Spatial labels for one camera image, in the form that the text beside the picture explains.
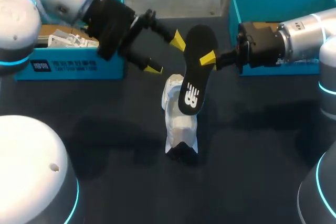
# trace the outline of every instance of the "teal box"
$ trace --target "teal box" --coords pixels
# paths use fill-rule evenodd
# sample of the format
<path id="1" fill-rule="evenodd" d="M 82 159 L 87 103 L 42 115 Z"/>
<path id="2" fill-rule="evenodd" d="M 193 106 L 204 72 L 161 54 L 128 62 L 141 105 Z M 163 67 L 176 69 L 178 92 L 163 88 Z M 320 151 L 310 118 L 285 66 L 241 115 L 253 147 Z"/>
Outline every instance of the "teal box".
<path id="1" fill-rule="evenodd" d="M 231 0 L 229 31 L 232 46 L 237 44 L 238 24 L 242 22 L 284 22 L 336 7 L 336 0 Z M 315 59 L 282 63 L 280 67 L 250 68 L 244 66 L 242 76 L 273 76 L 318 74 L 318 55 Z"/>
<path id="2" fill-rule="evenodd" d="M 14 79 L 119 80 L 123 75 L 124 60 L 117 54 L 105 61 L 97 55 L 96 48 L 36 48 L 28 66 Z"/>

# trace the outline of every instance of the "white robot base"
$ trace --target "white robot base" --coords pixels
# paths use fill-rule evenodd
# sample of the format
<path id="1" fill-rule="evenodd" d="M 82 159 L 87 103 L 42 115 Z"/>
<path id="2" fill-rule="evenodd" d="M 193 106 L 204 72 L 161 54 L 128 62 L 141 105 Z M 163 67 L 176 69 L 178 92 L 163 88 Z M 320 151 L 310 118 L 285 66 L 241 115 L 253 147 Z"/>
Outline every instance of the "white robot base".
<path id="1" fill-rule="evenodd" d="M 0 223 L 83 224 L 79 183 L 59 136 L 25 116 L 0 116 Z"/>
<path id="2" fill-rule="evenodd" d="M 301 183 L 297 208 L 302 224 L 336 224 L 336 143 Z"/>

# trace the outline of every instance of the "white sneaker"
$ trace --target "white sneaker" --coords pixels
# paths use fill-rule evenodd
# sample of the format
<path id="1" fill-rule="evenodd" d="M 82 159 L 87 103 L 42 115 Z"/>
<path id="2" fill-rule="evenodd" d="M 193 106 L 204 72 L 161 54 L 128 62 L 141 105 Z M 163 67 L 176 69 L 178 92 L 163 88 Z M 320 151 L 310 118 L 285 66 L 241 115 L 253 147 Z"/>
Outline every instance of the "white sneaker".
<path id="1" fill-rule="evenodd" d="M 171 148 L 177 147 L 181 142 L 186 143 L 198 153 L 196 137 L 197 116 L 184 115 L 178 108 L 182 82 L 182 75 L 171 75 L 162 93 L 161 107 L 165 111 L 167 127 L 166 153 Z"/>

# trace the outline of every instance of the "black table surface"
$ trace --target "black table surface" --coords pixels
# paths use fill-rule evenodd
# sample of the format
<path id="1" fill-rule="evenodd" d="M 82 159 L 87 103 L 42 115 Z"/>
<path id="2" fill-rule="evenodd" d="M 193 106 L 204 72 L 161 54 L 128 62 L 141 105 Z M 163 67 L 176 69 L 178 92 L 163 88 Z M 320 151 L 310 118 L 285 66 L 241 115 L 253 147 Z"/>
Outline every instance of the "black table surface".
<path id="1" fill-rule="evenodd" d="M 164 22 L 182 36 L 209 25 L 229 46 L 221 18 Z M 296 141 L 317 109 L 317 76 L 214 72 L 198 116 L 199 163 L 190 165 L 164 154 L 161 95 L 168 76 L 184 73 L 182 53 L 147 31 L 134 48 L 164 74 L 130 66 L 122 81 L 2 82 L 1 115 L 39 119 L 63 139 L 86 224 L 300 223 L 297 190 L 309 167 Z"/>

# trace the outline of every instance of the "new balance logo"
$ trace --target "new balance logo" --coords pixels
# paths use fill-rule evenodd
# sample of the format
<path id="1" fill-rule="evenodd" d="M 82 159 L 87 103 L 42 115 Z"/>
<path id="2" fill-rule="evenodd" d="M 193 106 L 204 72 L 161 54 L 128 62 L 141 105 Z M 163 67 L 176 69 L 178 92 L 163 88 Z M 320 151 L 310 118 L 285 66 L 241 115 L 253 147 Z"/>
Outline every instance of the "new balance logo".
<path id="1" fill-rule="evenodd" d="M 196 108 L 197 105 L 197 95 L 199 94 L 199 90 L 193 87 L 189 82 L 188 82 L 188 91 L 185 94 L 184 97 L 184 102 L 185 104 L 189 105 L 193 109 Z"/>

